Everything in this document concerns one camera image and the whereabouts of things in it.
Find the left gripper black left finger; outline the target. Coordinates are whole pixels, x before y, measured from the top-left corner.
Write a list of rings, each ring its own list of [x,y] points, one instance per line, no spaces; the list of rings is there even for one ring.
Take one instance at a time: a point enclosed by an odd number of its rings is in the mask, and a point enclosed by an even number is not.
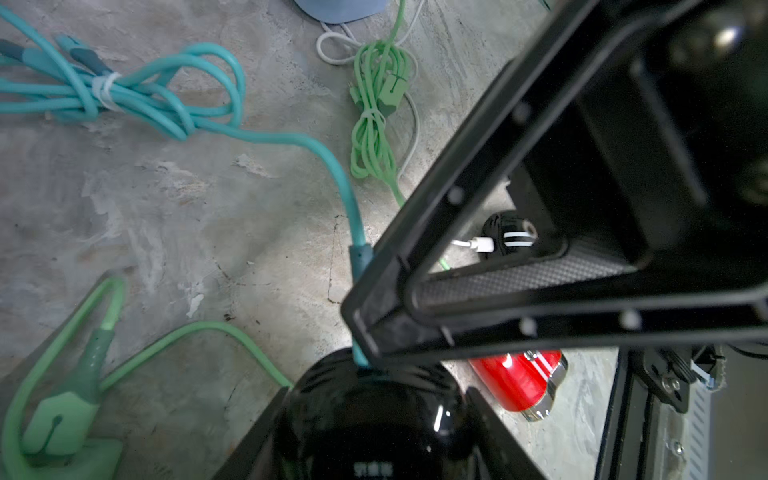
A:
[[[288,387],[276,393],[213,479],[256,479],[259,474],[272,474],[269,456],[273,430],[288,393]]]

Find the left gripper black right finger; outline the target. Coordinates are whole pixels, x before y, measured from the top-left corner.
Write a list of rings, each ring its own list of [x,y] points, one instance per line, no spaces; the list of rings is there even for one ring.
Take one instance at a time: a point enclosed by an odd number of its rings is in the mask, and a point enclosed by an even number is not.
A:
[[[544,480],[545,476],[480,391],[466,390],[476,458],[476,479]]]

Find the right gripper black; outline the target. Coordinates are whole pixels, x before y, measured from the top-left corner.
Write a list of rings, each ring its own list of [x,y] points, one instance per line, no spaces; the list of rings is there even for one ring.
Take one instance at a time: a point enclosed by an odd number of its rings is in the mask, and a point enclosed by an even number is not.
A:
[[[505,210],[538,239],[483,260]],[[766,3],[560,3],[341,313],[376,365],[765,339]]]

